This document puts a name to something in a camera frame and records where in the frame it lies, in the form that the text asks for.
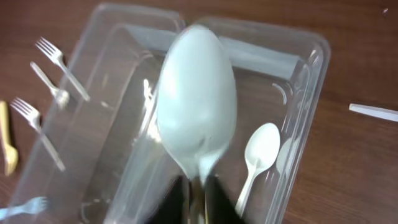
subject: light blue fork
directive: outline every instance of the light blue fork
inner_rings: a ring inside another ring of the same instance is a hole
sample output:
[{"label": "light blue fork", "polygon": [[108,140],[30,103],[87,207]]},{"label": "light blue fork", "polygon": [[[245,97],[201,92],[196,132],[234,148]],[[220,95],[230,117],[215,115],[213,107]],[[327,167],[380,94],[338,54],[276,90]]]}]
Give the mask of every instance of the light blue fork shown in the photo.
[{"label": "light blue fork", "polygon": [[31,214],[31,215],[38,214],[47,209],[47,206],[48,206],[48,200],[46,197],[32,198],[24,205],[0,209],[0,220],[22,213]]}]

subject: brown wooden surface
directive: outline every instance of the brown wooden surface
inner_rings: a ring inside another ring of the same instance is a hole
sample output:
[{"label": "brown wooden surface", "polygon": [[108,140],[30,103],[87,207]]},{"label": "brown wooden surface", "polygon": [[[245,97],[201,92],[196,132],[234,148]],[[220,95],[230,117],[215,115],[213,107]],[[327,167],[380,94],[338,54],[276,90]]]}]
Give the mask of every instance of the brown wooden surface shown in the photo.
[{"label": "brown wooden surface", "polygon": [[[0,98],[21,97],[45,114],[51,97],[29,62],[45,68],[52,80],[59,81],[61,73],[33,43],[44,36],[68,58],[99,2],[0,1]],[[398,110],[396,0],[118,2],[171,9],[192,18],[227,16],[323,35],[331,46],[331,61],[284,223],[398,223],[398,123],[348,111],[352,102]],[[9,202],[35,138],[15,111],[11,124],[22,162],[15,175],[5,177],[0,159],[0,207]]]}]

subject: transparent tray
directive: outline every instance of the transparent tray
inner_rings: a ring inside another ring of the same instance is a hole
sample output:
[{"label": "transparent tray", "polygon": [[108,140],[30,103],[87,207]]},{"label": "transparent tray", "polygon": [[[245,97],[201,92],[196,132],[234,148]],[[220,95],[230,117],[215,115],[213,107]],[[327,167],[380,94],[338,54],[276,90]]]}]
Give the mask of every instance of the transparent tray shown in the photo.
[{"label": "transparent tray", "polygon": [[[205,17],[195,23],[224,45],[238,94],[234,138],[213,173],[236,203],[248,174],[246,144],[262,124],[275,123],[283,147],[277,162],[255,180],[244,219],[280,223],[328,66],[327,41],[255,22]],[[144,223],[182,173],[162,145],[154,109],[162,61],[185,27],[176,12],[97,7],[69,63],[91,100],[85,102],[64,78],[61,86],[71,102],[63,111],[53,104],[44,122],[66,171],[36,141],[11,206],[46,196],[49,208],[6,223]]]}]

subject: yellow utensil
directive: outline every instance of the yellow utensil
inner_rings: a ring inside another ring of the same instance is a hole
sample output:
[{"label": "yellow utensil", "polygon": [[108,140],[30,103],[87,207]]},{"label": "yellow utensil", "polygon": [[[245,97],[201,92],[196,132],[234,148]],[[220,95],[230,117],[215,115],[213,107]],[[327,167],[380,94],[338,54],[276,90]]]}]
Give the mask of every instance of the yellow utensil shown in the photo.
[{"label": "yellow utensil", "polygon": [[11,146],[8,109],[5,101],[0,101],[0,133],[2,151],[4,154],[4,172],[9,176],[14,172],[17,166],[18,152]]}]

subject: yellow handle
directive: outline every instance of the yellow handle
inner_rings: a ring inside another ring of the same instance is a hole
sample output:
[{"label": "yellow handle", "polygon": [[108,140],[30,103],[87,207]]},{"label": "yellow handle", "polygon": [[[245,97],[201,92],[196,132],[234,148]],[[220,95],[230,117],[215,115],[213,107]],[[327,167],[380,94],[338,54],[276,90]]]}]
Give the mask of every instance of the yellow handle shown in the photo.
[{"label": "yellow handle", "polygon": [[9,132],[9,118],[7,103],[5,101],[0,101],[0,133],[2,145],[11,145],[10,132]]}]

